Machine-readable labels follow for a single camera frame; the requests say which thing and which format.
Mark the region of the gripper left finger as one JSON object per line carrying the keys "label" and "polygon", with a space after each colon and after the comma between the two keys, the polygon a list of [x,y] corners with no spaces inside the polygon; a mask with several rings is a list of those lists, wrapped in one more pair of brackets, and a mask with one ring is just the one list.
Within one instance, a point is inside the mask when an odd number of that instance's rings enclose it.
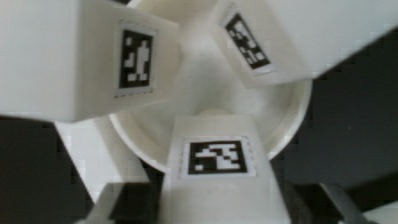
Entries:
{"label": "gripper left finger", "polygon": [[156,207],[156,187],[149,182],[108,183],[76,224],[156,224]]}

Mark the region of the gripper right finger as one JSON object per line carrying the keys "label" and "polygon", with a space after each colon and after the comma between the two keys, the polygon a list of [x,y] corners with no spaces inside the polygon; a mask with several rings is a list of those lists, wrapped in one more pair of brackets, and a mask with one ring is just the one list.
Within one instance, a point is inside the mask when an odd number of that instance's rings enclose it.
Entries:
{"label": "gripper right finger", "polygon": [[291,224],[376,224],[356,208],[339,185],[285,183]]}

